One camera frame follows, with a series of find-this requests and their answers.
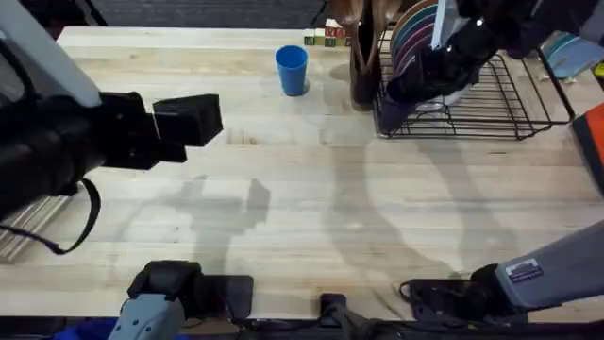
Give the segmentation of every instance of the metal rack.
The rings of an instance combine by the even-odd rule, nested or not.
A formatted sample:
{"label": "metal rack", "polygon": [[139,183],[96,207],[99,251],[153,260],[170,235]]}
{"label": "metal rack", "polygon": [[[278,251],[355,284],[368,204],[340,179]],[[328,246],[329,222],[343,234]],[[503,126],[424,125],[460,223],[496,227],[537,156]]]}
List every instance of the metal rack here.
{"label": "metal rack", "polygon": [[384,33],[379,41],[379,69],[381,81],[374,101],[374,118],[377,134],[384,138],[487,138],[524,140],[535,134],[549,130],[556,125],[565,125],[575,118],[562,86],[553,76],[543,53],[537,53],[550,75],[552,85],[561,98],[568,112],[568,119],[554,120],[547,110],[535,80],[524,60],[524,70],[530,79],[531,89],[539,101],[543,112],[528,113],[518,89],[514,84],[506,61],[495,55],[481,70],[480,81],[464,93],[452,105],[444,101],[431,102],[438,104],[435,110],[417,110],[411,113],[402,127],[394,131],[381,130],[379,119],[384,105],[398,106],[386,94],[386,84],[392,76],[390,52],[384,51],[384,44],[390,44],[390,38]]}

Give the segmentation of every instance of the gray fabric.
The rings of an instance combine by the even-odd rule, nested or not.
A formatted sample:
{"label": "gray fabric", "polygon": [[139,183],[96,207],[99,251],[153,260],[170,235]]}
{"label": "gray fabric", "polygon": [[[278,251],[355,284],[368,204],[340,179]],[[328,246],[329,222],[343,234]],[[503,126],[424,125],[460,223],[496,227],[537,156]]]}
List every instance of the gray fabric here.
{"label": "gray fabric", "polygon": [[604,0],[594,8],[594,14],[581,28],[580,36],[594,43],[601,43],[604,38]]}
{"label": "gray fabric", "polygon": [[[323,0],[93,0],[110,26],[309,28]],[[325,23],[325,16],[318,24]]]}

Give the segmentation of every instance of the blue object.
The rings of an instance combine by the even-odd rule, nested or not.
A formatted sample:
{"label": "blue object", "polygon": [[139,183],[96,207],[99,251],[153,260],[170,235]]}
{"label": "blue object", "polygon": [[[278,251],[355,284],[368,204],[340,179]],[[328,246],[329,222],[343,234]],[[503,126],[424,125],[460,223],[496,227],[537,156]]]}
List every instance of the blue object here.
{"label": "blue object", "polygon": [[305,91],[306,65],[309,55],[300,46],[283,46],[275,55],[283,92],[289,96],[302,95]]}
{"label": "blue object", "polygon": [[556,78],[576,77],[580,72],[604,59],[604,48],[575,38],[559,47],[547,59]]}
{"label": "blue object", "polygon": [[[53,340],[107,340],[117,318],[99,318],[82,322],[55,334]],[[176,335],[175,340],[188,340],[186,335]]]}

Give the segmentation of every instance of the black mount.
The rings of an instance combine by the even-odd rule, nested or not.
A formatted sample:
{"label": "black mount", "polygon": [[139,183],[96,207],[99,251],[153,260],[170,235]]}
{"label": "black mount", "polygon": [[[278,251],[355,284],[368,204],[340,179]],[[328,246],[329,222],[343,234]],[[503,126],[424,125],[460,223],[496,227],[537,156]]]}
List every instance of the black mount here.
{"label": "black mount", "polygon": [[489,264],[470,280],[410,280],[401,285],[400,295],[420,322],[448,328],[528,323],[527,311],[514,307],[503,292],[496,268],[497,264]]}
{"label": "black mount", "polygon": [[128,296],[163,294],[178,298],[187,318],[247,318],[252,309],[254,279],[250,276],[204,275],[199,263],[154,261],[128,288]]}

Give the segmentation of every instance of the orange object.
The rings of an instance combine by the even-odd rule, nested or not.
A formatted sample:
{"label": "orange object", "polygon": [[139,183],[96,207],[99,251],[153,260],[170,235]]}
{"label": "orange object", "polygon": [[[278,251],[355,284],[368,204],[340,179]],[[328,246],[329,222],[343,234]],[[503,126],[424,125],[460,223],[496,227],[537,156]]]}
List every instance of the orange object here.
{"label": "orange object", "polygon": [[604,104],[575,120],[573,130],[600,193],[604,195]]}

